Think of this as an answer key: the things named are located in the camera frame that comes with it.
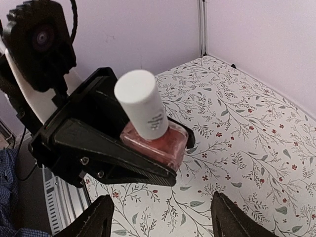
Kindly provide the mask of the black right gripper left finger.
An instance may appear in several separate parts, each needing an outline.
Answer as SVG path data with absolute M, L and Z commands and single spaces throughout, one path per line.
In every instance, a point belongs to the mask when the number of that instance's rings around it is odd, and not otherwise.
M 110 195 L 99 196 L 57 237 L 110 237 L 114 203 Z

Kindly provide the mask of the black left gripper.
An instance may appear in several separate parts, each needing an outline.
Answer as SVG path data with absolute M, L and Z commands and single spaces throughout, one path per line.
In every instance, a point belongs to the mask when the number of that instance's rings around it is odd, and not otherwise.
M 174 186 L 175 171 L 119 141 L 130 119 L 114 97 L 116 82 L 109 67 L 93 72 L 34 135 L 31 154 L 77 188 L 85 174 L 103 184 Z

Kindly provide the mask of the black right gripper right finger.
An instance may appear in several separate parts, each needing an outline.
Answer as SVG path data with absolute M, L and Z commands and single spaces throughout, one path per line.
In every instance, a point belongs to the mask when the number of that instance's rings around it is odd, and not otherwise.
M 224 193 L 215 192 L 211 202 L 211 218 L 215 237 L 274 237 L 248 217 Z

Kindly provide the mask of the white nail polish brush cap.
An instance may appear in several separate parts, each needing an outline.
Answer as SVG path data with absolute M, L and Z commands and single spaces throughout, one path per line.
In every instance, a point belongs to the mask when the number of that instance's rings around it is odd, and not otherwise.
M 137 133 L 146 140 L 162 137 L 169 126 L 155 76 L 134 70 L 120 77 L 114 94 Z

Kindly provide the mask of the pink nail polish bottle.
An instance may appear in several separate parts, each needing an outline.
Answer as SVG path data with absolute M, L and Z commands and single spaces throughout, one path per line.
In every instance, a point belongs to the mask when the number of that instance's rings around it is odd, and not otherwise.
M 180 125 L 170 121 L 166 133 L 155 140 L 145 140 L 128 123 L 120 135 L 121 141 L 130 148 L 178 171 L 185 154 L 189 135 Z

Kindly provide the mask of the blue checked sleeve forearm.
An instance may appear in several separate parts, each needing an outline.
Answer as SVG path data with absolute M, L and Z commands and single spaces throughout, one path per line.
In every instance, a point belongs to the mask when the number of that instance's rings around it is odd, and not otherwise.
M 15 229 L 12 212 L 18 201 L 15 174 L 17 149 L 0 151 L 0 235 L 2 237 L 49 237 L 49 233 L 29 228 Z

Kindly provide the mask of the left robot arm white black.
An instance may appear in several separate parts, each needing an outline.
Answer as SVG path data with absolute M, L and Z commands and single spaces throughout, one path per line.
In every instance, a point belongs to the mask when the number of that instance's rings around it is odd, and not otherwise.
M 24 98 L 5 56 L 0 58 L 0 89 L 32 134 L 29 151 L 39 165 L 81 188 L 86 174 L 103 184 L 145 183 L 174 186 L 193 131 L 167 118 L 157 139 L 144 139 L 114 95 L 117 77 L 97 69 L 44 122 Z

